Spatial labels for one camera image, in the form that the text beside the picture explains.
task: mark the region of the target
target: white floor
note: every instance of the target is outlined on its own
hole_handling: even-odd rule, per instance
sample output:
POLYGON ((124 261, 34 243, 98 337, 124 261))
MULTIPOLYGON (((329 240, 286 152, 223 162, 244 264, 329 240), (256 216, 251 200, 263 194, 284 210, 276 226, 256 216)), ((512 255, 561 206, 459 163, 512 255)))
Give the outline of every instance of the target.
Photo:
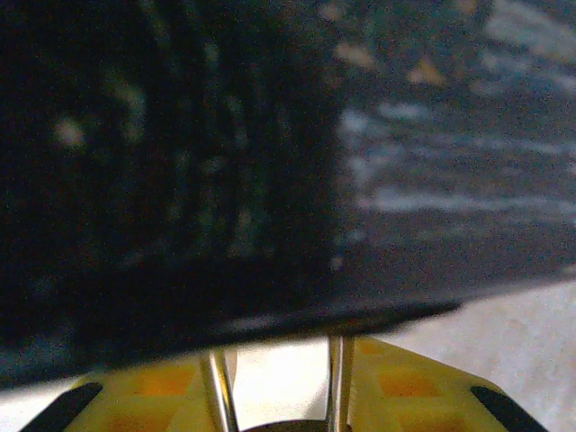
MULTIPOLYGON (((576 432, 576 284, 478 301, 377 337, 488 378, 551 432, 576 432)), ((326 371, 323 340, 243 348, 240 426, 322 418, 326 371)), ((19 430, 69 385, 0 393, 0 431, 19 430)))

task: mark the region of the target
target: blurry background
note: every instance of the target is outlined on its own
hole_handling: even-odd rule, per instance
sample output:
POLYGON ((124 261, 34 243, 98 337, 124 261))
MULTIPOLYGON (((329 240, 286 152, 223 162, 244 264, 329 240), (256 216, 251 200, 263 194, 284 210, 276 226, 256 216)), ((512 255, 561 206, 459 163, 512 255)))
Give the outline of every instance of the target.
MULTIPOLYGON (((576 431, 576 283, 477 301, 377 337, 495 382, 551 432, 576 431)), ((242 348, 240 426, 322 418, 326 374, 323 339, 242 348)), ((0 430, 19 430, 73 381, 0 393, 0 430)))

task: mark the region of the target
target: black surface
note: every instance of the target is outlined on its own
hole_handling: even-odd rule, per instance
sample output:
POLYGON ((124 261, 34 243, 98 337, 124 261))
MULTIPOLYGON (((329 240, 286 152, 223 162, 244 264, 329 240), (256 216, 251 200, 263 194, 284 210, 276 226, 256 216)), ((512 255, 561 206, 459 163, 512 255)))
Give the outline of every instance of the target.
POLYGON ((102 388, 98 382, 88 382, 62 393, 20 432, 64 432, 102 388))
POLYGON ((3 2, 0 386, 572 278, 575 29, 481 3, 3 2))
POLYGON ((508 432, 546 432, 507 395, 486 387, 472 387, 470 391, 508 432))

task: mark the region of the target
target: metal rod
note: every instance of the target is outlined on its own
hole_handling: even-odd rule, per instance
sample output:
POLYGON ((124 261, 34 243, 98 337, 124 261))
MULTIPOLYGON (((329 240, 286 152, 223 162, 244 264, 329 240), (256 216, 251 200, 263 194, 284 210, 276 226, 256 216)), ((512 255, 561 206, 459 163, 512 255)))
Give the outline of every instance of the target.
POLYGON ((224 354, 210 351, 200 361, 208 408, 217 432, 238 432, 236 411, 224 354))
POLYGON ((353 337, 330 337, 328 404, 326 421, 328 432, 347 431, 350 385, 352 383, 352 363, 354 360, 353 337))

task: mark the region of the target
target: yellow plastic part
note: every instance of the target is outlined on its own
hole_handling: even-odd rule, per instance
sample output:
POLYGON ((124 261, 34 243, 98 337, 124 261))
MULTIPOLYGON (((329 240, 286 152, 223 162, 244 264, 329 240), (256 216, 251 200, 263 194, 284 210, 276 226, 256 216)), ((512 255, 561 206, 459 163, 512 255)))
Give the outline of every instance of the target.
MULTIPOLYGON (((92 374, 78 385, 88 382, 103 390, 66 432, 215 431, 196 357, 92 374)), ((359 337, 349 423, 354 432, 507 432, 470 392, 475 385, 504 394, 477 376, 359 337)))
POLYGON ((355 342, 354 432, 507 432, 473 396, 482 378, 372 338, 355 342))

